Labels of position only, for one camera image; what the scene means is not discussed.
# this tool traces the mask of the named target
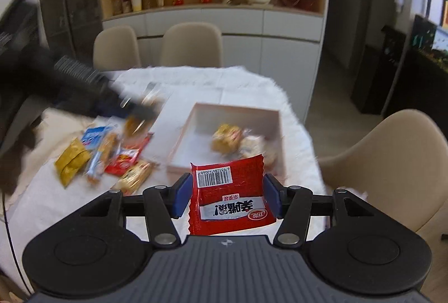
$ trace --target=black cable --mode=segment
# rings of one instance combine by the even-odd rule
[[[8,234],[8,240],[10,242],[11,252],[13,254],[14,262],[16,263],[16,268],[17,268],[17,271],[19,272],[20,278],[22,279],[23,284],[24,284],[26,290],[28,291],[28,293],[30,295],[32,295],[33,293],[31,293],[30,289],[28,288],[28,285],[26,285],[25,279],[23,278],[22,271],[20,270],[19,263],[17,262],[16,253],[14,252],[13,241],[11,240],[11,234],[10,234],[10,227],[8,226],[8,219],[6,218],[6,205],[5,205],[4,200],[5,200],[5,194],[4,194],[4,192],[2,192],[4,225],[6,227],[6,233]]]

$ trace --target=chair backrest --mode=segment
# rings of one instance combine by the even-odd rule
[[[165,33],[160,65],[177,67],[222,67],[223,45],[221,31],[206,22],[184,22]]]
[[[93,67],[126,70],[141,67],[137,36],[132,27],[115,26],[98,34],[93,46]]]
[[[448,198],[447,141],[420,111],[389,116],[351,149],[319,164],[329,186],[366,191],[370,204],[413,231]]]

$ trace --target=snack wrapper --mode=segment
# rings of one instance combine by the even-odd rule
[[[263,156],[191,167],[191,235],[240,231],[276,221],[263,196]]]
[[[86,171],[87,180],[90,183],[98,182],[104,174],[104,170],[109,164],[114,145],[117,142],[117,136],[117,133],[113,131],[106,134],[98,149],[93,153]]]
[[[151,175],[156,163],[140,160],[118,180],[111,188],[112,190],[121,190],[123,195],[132,195],[143,182]]]
[[[69,147],[65,149],[55,162],[55,168],[60,182],[65,188],[89,159],[90,153],[86,150],[82,142],[78,138],[73,139]]]
[[[119,144],[115,157],[111,159],[105,172],[121,177],[126,171],[138,161],[142,150],[151,140],[153,134],[147,134],[146,137],[136,145]]]
[[[152,107],[158,116],[166,103],[166,99],[161,96],[157,84],[150,83],[146,88],[144,97],[141,100],[142,105]],[[123,126],[123,144],[129,146],[139,144],[147,136],[149,129],[153,126],[154,120],[140,120],[135,116],[129,116]]]
[[[92,127],[85,131],[81,142],[88,151],[98,149],[103,137],[113,129],[111,126]]]
[[[231,154],[238,150],[243,132],[238,126],[222,124],[213,134],[211,149],[221,154]]]
[[[251,135],[248,131],[243,132],[245,137],[241,140],[238,152],[240,158],[251,158],[256,155],[263,155],[265,170],[270,170],[277,159],[277,153],[268,145],[264,136]]]

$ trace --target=red snack wrapper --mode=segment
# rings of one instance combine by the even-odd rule
[[[120,146],[115,158],[111,160],[106,167],[105,172],[118,177],[123,176],[124,173],[138,161],[142,150],[151,140],[153,134],[148,134],[142,141],[134,145]]]
[[[190,234],[215,235],[274,223],[263,197],[263,156],[195,166]]]

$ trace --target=metal screw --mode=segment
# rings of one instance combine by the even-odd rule
[[[159,245],[172,245],[176,242],[176,240],[176,236],[173,234],[159,234],[154,239],[154,241]]]
[[[296,234],[281,234],[277,240],[283,245],[295,245],[300,241],[300,237]]]

